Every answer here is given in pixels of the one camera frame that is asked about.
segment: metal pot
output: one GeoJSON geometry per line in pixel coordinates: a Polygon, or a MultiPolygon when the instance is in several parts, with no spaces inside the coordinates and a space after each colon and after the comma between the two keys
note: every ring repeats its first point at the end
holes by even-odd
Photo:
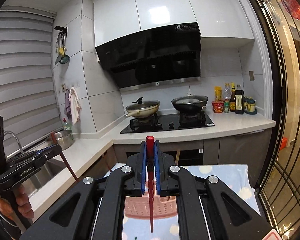
{"type": "Polygon", "coordinates": [[[126,107],[128,114],[127,117],[133,116],[135,118],[146,118],[155,114],[160,106],[160,101],[144,101],[142,98],[138,98],[137,101],[133,102],[132,105],[126,107]]]}
{"type": "MultiPolygon", "coordinates": [[[[54,136],[56,137],[57,142],[61,146],[62,150],[68,149],[72,145],[73,135],[71,130],[55,132],[54,136]]],[[[46,138],[46,142],[49,145],[54,145],[51,136],[46,138]]]]}
{"type": "Polygon", "coordinates": [[[190,95],[175,98],[171,101],[173,107],[184,114],[197,114],[205,110],[208,98],[206,96],[190,95]]]}

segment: blue polka dot tablecloth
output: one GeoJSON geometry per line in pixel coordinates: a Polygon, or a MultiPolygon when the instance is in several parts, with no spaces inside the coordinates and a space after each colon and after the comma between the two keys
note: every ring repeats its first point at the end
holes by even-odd
{"type": "MultiPolygon", "coordinates": [[[[112,170],[124,165],[125,163],[117,163],[112,170]]],[[[189,170],[192,175],[201,178],[206,178],[210,175],[217,176],[260,214],[254,196],[254,189],[249,184],[247,165],[204,165],[184,166],[184,168],[189,170]]],[[[125,211],[122,240],[179,240],[178,215],[175,214],[172,217],[154,219],[153,233],[151,233],[149,219],[132,218],[125,211]]]]}

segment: hand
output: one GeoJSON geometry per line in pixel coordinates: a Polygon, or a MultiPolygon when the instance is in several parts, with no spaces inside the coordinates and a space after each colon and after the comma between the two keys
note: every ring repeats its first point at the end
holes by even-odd
{"type": "MultiPolygon", "coordinates": [[[[25,187],[21,184],[19,189],[19,195],[16,196],[16,201],[18,206],[18,211],[25,217],[32,219],[34,218],[34,212],[31,209],[31,204],[29,202],[29,197],[26,193],[25,187]]],[[[0,212],[6,216],[7,218],[12,219],[12,207],[10,204],[4,200],[3,198],[0,198],[0,212]]]]}

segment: faucet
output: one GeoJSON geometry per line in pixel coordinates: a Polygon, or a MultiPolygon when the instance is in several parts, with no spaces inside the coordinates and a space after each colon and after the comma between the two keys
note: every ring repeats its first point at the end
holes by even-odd
{"type": "Polygon", "coordinates": [[[23,151],[23,149],[22,149],[20,140],[19,140],[19,138],[16,136],[16,134],[15,134],[14,132],[12,132],[12,131],[5,131],[4,134],[3,134],[3,136],[6,136],[6,134],[11,134],[11,135],[17,140],[17,143],[18,143],[19,148],[20,148],[20,152],[21,152],[21,154],[24,154],[24,151],[23,151]]]}

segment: towel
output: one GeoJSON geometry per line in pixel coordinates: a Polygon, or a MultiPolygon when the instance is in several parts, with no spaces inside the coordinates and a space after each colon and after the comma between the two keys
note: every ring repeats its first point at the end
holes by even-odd
{"type": "Polygon", "coordinates": [[[71,108],[72,125],[75,125],[76,122],[80,121],[79,113],[81,110],[81,106],[79,103],[77,92],[75,91],[74,87],[70,89],[69,101],[70,101],[70,108],[71,108]]]}
{"type": "Polygon", "coordinates": [[[66,97],[65,97],[65,115],[68,117],[68,119],[71,119],[71,107],[70,107],[70,101],[69,101],[69,89],[66,89],[66,97]]]}

